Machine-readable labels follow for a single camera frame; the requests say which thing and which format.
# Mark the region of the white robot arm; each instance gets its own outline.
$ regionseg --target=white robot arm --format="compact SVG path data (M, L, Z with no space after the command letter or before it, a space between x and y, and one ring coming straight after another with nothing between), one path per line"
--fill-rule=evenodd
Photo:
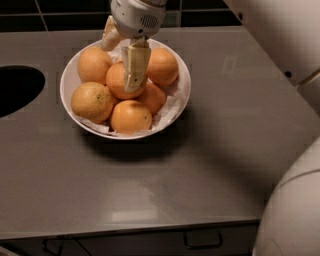
M101 48L111 51L121 40L131 39L122 49L126 92L133 92L145 81L151 50L147 39L156 34L166 14L167 0L113 0Z
M224 1L319 114L320 1ZM320 255L320 138L273 191L253 255Z

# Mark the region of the sink hole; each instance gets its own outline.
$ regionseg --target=sink hole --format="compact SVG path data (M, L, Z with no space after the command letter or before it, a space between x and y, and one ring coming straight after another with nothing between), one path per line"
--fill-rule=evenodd
M0 118L28 105L42 91L44 75L28 66L0 67Z

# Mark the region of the fruit bowl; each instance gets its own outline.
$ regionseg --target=fruit bowl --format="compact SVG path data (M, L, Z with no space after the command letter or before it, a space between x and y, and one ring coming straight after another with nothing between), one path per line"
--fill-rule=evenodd
M124 40L113 51L108 52L113 62L116 62L121 57L121 48L124 46L128 46L129 42L129 40ZM101 41L97 41L91 45L88 45L87 47L79 51L69 61L61 77L60 96L63 106L66 109L69 116L79 126L93 134L96 134L104 138L114 140L132 140L155 134L168 127L180 116L180 114L185 109L190 97L191 78L189 70L184 61L181 59L181 57L171 48L153 39L149 39L148 42L151 49L161 47L170 51L176 57L179 64L179 76L172 85L166 88L167 102L162 107L160 112L153 117L153 123L150 130L139 131L132 135L117 134L116 132L110 129L108 124L94 124L89 120L80 118L73 114L71 109L71 97L74 90L82 84L77 72L78 58L86 48L92 46L100 46Z

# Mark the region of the counter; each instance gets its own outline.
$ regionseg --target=counter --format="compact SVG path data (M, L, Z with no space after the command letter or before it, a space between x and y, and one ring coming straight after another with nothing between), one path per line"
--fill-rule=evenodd
M0 34L0 66L46 77L33 102L0 118L0 240L259 220L320 120L250 34L162 29L154 39L187 64L191 97L173 125L136 141L89 134L60 100L68 61L101 35Z

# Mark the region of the citrus fruit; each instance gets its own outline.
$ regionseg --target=citrus fruit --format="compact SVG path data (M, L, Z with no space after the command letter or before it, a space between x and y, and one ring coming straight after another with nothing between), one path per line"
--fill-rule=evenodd
M164 48L155 48L147 68L149 79L159 86L172 84L179 75L179 65L175 56Z
M81 81L105 84L108 69L113 64L111 57L100 47L86 48L78 59L78 75Z
M97 124L109 117L113 106L114 97L108 87L96 82L83 83L71 97L73 113Z
M148 107L140 101L124 100L114 107L110 124L116 132L131 135L148 130L152 124L152 115Z
M156 115L167 101L166 93L153 83L147 82L143 93L136 100L145 104L151 114Z
M108 70L106 83L112 94L121 100L129 100L138 97L144 90L145 82L139 89L134 92L128 93L124 91L124 65L123 62L113 64Z

